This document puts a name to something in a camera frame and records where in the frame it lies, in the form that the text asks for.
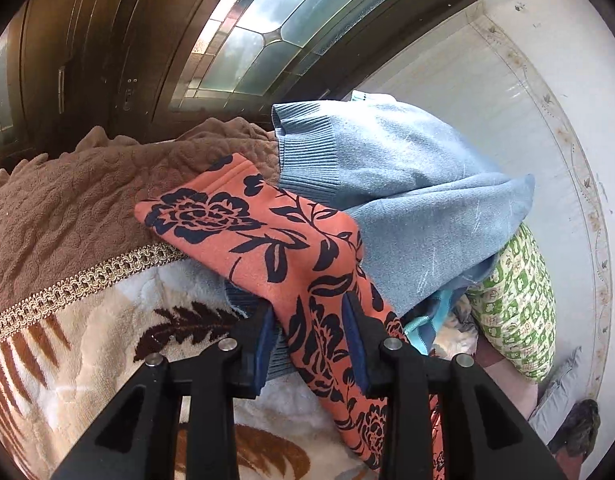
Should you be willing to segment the orange floral blouse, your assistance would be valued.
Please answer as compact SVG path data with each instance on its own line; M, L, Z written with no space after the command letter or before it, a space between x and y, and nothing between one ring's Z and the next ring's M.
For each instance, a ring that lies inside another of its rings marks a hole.
M388 335L402 324L362 269L363 242L347 214L269 184L239 154L179 188L135 206L166 243L270 304L303 382L343 442L373 470L385 443L385 400L369 400L354 376L342 303L354 292Z

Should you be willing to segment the pink quilted mattress cover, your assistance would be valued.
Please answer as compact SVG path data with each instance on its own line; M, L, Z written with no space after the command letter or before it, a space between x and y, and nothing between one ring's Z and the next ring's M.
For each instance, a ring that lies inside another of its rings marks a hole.
M483 367L523 417L529 419L539 402L539 385L519 373L484 336L479 337L475 362Z

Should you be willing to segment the grey blue pillow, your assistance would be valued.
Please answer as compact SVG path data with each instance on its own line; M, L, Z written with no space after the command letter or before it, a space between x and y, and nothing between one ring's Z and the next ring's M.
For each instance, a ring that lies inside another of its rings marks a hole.
M539 403L528 419L544 444L557 434L581 395L582 347L578 346L551 374Z

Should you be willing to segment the dark fuzzy cushion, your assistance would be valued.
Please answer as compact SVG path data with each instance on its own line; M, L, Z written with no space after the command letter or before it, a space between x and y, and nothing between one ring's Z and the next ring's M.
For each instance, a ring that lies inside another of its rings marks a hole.
M577 402L547 446L553 454L564 448L569 456L582 456L586 460L594 449L600 424L595 400Z

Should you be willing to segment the leaf print fleece blanket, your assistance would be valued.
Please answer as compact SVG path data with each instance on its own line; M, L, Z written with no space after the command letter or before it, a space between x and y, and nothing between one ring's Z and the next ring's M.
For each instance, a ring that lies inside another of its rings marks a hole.
M148 354L196 356L247 311L192 260L95 266L0 310L0 441L46 479ZM368 479L278 347L261 395L235 405L245 479Z

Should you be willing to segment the teal striped knit garment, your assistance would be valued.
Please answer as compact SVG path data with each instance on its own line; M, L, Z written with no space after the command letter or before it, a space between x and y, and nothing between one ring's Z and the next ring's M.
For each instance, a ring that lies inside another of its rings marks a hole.
M420 354L428 356L449 311L466 290L466 287L437 290L402 316L404 334Z

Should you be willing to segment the green checkered pillow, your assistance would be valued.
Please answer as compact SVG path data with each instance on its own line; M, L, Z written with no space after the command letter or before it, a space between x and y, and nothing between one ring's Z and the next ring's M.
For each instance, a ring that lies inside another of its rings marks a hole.
M547 377L556 355L556 298L545 260L521 224L492 273L467 298L492 347L533 382Z

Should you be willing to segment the brown quilted bedspread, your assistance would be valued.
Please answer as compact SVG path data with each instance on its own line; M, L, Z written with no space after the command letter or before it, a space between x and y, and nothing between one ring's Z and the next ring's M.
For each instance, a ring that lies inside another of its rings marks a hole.
M237 117L211 118L173 141L109 139L93 128L71 153L0 170L0 342L100 289L183 255L134 207L239 153L280 175L276 136Z

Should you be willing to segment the light blue knit sweater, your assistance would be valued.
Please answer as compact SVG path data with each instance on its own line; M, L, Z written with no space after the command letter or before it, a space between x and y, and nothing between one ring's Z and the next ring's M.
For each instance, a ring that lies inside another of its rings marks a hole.
M352 217L363 269L402 316L440 289L481 283L533 204L456 129L381 93L276 104L280 186Z

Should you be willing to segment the stained glass window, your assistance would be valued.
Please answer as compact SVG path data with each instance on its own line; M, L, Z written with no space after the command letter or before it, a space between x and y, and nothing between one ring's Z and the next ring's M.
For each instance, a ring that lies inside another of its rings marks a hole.
M275 102L385 0L219 0L176 84L172 112Z

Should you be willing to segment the brown wooden window frame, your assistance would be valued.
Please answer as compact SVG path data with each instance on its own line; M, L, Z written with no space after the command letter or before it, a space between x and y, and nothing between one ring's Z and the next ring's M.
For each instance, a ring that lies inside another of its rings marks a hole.
M219 0L27 0L0 37L0 169L72 150L95 126L142 142L204 119L270 123L274 104L340 99L475 0L385 0L280 99L172 112L173 92Z

